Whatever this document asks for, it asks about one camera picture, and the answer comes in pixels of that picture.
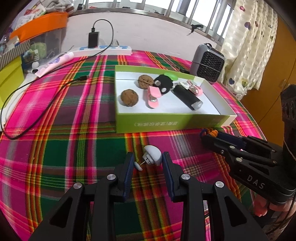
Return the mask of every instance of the white ball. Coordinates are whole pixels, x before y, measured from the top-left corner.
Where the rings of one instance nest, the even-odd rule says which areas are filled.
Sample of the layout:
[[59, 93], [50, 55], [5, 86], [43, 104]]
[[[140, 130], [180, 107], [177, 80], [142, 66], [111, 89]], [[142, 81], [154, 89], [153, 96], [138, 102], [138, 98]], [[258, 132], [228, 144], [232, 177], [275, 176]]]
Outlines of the white ball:
[[32, 63], [32, 69], [36, 69], [39, 67], [39, 62], [33, 62]]

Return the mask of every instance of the curtain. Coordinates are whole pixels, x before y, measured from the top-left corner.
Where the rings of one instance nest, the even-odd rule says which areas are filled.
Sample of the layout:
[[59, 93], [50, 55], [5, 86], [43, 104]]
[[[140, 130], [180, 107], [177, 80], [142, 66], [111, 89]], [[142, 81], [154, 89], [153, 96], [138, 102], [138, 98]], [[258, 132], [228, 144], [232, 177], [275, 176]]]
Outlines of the curtain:
[[263, 0], [237, 0], [221, 52], [219, 80], [239, 100], [259, 89], [277, 31], [277, 13]]

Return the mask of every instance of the pink clip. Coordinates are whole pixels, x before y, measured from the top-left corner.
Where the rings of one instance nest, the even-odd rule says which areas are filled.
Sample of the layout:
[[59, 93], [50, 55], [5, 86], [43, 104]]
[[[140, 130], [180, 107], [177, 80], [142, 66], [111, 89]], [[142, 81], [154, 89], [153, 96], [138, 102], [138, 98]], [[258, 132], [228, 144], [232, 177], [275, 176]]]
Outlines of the pink clip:
[[196, 97], [201, 96], [203, 94], [202, 88], [193, 84], [191, 80], [187, 80], [187, 83], [189, 84], [189, 90], [191, 90]]
[[158, 87], [149, 86], [148, 87], [148, 105], [151, 108], [156, 108], [158, 106], [158, 99], [161, 97], [161, 92]]

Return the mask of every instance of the metal screw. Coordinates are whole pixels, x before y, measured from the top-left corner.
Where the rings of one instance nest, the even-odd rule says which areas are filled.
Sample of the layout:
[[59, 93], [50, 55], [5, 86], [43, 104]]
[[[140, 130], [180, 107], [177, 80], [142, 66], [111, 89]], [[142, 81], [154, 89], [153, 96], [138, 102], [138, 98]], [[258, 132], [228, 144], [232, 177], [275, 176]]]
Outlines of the metal screw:
[[75, 189], [79, 189], [79, 188], [82, 187], [82, 184], [81, 184], [81, 183], [75, 183], [75, 184], [73, 185], [73, 187], [74, 187]]
[[190, 175], [182, 174], [181, 178], [184, 179], [184, 180], [188, 180], [190, 178]]
[[108, 180], [114, 180], [116, 178], [116, 175], [115, 174], [109, 174], [108, 176], [107, 176], [107, 179]]
[[224, 187], [224, 183], [218, 181], [218, 182], [216, 182], [216, 186], [219, 187], [219, 188], [222, 188], [222, 187]]

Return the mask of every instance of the orange storage box lid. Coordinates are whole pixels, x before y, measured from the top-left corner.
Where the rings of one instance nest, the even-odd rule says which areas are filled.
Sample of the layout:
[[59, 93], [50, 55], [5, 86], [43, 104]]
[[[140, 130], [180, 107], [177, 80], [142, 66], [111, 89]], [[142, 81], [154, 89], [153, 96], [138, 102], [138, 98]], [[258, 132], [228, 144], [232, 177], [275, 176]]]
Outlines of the orange storage box lid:
[[65, 28], [67, 26], [67, 18], [68, 13], [66, 12], [45, 14], [13, 31], [10, 38], [12, 39], [14, 36], [18, 36], [20, 42], [23, 42], [51, 30]]

